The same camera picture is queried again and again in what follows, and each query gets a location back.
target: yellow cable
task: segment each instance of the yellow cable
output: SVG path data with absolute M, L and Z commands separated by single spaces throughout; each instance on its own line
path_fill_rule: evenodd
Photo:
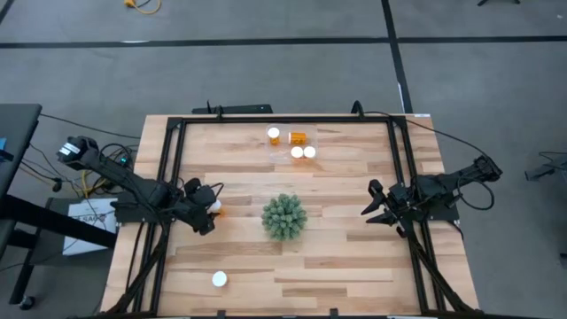
M 161 0 L 158 0 L 158 6 L 150 12 L 138 8 L 138 6 L 136 5 L 136 1 L 128 1 L 128 6 L 132 6 L 134 9 L 136 9 L 138 12 L 142 14 L 153 14 L 155 12 L 158 12 L 159 8 L 161 8 Z

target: orange object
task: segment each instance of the orange object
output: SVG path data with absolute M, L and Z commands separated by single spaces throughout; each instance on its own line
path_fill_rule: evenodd
M 272 145 L 280 144 L 280 130 L 278 128 L 271 128 L 268 130 L 269 142 Z
M 290 133 L 290 144 L 303 145 L 307 142 L 307 134 L 305 133 Z

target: white bottle cap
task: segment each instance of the white bottle cap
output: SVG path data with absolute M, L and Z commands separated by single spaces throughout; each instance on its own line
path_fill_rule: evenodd
M 210 207 L 209 210 L 207 211 L 208 213 L 219 213 L 219 211 L 221 210 L 221 206 L 222 203 L 219 199 L 217 199 Z
M 217 271 L 213 275 L 213 284 L 215 287 L 223 287 L 227 284 L 228 278 L 224 271 Z
M 278 128 L 271 128 L 268 130 L 268 136 L 270 138 L 276 138 L 280 136 L 280 130 Z
M 303 155 L 308 159 L 315 157 L 315 148 L 313 146 L 308 146 L 303 150 Z
M 291 149 L 291 156 L 300 159 L 303 156 L 303 149 L 299 146 L 295 146 Z

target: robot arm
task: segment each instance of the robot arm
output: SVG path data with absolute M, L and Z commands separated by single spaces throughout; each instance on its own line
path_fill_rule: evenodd
M 362 211 L 368 214 L 384 205 L 384 213 L 369 219 L 367 222 L 393 225 L 400 220 L 420 222 L 424 216 L 439 217 L 447 209 L 462 198 L 460 189 L 472 182 L 497 181 L 502 171 L 492 159 L 482 155 L 473 164 L 452 174 L 418 175 L 409 187 L 397 183 L 384 195 L 383 186 L 378 180 L 369 183 L 369 194 L 372 203 Z
M 85 136 L 68 137 L 58 152 L 58 160 L 75 170 L 95 171 L 128 191 L 119 195 L 115 206 L 136 202 L 140 207 L 117 209 L 119 222 L 169 222 L 175 218 L 189 224 L 201 235 L 214 230 L 216 214 L 208 214 L 206 209 L 214 203 L 216 196 L 209 186 L 201 186 L 198 179 L 189 181 L 183 194 L 174 185 L 134 174 L 107 158 L 99 151 L 97 142 Z

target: wheel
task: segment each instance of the wheel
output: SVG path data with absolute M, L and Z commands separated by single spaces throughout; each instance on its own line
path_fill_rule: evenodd
M 35 304 L 35 297 L 24 296 L 24 299 L 22 299 L 19 304 L 19 308 L 21 310 L 29 310 L 34 306 L 34 304 Z

